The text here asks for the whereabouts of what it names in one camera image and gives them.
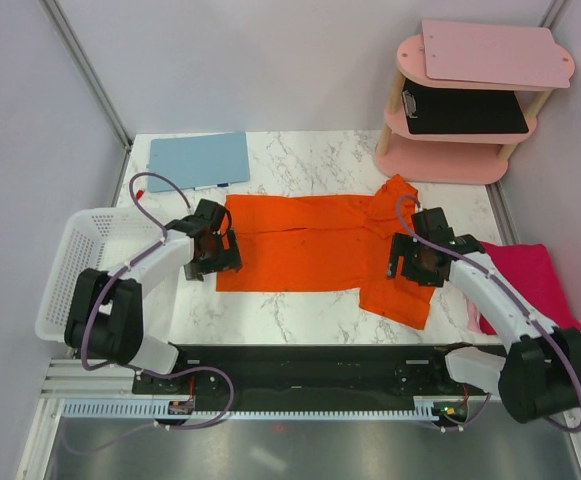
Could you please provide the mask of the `orange t shirt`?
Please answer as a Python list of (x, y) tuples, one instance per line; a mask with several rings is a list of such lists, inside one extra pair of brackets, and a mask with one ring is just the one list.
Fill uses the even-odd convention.
[(356, 289), (361, 309), (425, 327), (434, 290), (387, 276), (392, 237), (410, 225), (418, 191), (400, 176), (374, 195), (231, 194), (242, 268), (219, 292), (323, 293)]

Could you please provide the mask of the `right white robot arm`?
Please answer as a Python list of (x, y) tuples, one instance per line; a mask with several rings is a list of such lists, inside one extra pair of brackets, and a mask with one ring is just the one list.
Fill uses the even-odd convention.
[(462, 383), (497, 396), (521, 424), (545, 419), (569, 433), (581, 432), (581, 331), (561, 328), (534, 307), (497, 269), (483, 245), (458, 236), (442, 208), (415, 207), (409, 218), (396, 209), (404, 230), (394, 234), (387, 275), (420, 286), (447, 283), (485, 315), (505, 353), (455, 344), (428, 368), (437, 392)]

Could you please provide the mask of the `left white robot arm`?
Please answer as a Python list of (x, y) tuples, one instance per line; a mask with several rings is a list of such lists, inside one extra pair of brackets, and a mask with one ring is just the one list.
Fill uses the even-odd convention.
[(149, 371), (168, 393), (189, 382), (188, 367), (178, 362), (179, 350), (145, 331), (143, 302), (167, 277), (183, 270), (189, 281), (206, 275), (239, 271), (242, 260), (227, 207), (202, 199), (196, 210), (167, 224), (159, 223), (154, 244), (117, 268), (87, 268), (76, 280), (64, 329), (64, 340), (81, 353), (82, 366), (117, 364)]

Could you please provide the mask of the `blue white marker pen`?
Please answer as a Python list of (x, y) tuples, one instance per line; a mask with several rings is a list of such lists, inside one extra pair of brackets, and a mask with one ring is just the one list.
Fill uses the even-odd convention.
[(194, 187), (193, 190), (196, 192), (200, 192), (200, 191), (206, 191), (206, 190), (215, 190), (215, 189), (226, 189), (230, 186), (229, 183), (221, 183), (221, 184), (216, 184), (216, 185), (207, 185), (207, 186), (198, 186), (198, 187)]

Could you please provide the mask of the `folded light pink t shirt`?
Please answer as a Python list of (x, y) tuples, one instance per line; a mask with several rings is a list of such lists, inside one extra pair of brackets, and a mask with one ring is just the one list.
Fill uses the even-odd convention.
[(466, 302), (466, 312), (468, 316), (467, 329), (474, 333), (483, 333), (482, 315), (476, 304), (467, 296), (464, 296)]

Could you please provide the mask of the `blue clipboard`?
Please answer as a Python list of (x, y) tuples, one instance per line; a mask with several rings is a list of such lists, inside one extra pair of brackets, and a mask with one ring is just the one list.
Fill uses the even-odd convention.
[(148, 169), (181, 190), (248, 182), (251, 174), (247, 136), (222, 133), (154, 139)]

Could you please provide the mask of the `white plastic basket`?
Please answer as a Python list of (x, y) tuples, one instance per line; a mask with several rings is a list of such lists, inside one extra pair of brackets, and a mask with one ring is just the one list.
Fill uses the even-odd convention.
[(155, 243), (159, 228), (136, 208), (95, 208), (73, 214), (64, 229), (35, 322), (41, 340), (62, 343), (78, 276), (115, 272)]

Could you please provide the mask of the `pink three-tier shelf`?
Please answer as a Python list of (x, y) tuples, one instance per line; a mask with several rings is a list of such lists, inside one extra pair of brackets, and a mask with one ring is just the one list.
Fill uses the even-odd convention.
[(528, 126), (526, 133), (425, 133), (409, 131), (405, 83), (425, 76), (424, 41), (418, 34), (404, 40), (396, 53), (397, 70), (384, 110), (384, 126), (376, 147), (375, 164), (388, 177), (410, 182), (489, 185), (506, 173), (516, 146), (536, 130), (539, 111), (550, 89), (523, 87), (527, 102), (516, 97)]

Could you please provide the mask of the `folded magenta t shirt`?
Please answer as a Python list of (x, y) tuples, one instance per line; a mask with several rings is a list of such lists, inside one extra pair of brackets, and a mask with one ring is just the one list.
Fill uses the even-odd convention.
[(483, 242), (496, 268), (542, 314), (560, 328), (581, 323), (572, 314), (548, 249), (542, 244), (497, 246)]

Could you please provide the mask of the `black clipboard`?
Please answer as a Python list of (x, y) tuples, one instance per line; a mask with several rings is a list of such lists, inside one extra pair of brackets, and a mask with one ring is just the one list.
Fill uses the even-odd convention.
[(529, 132), (512, 91), (431, 88), (406, 80), (402, 100), (413, 135)]

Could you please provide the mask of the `pink clipboard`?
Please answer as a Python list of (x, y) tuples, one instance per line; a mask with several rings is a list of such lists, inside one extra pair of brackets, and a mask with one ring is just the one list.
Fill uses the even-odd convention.
[(424, 19), (426, 74), (433, 80), (567, 88), (570, 75), (551, 31)]

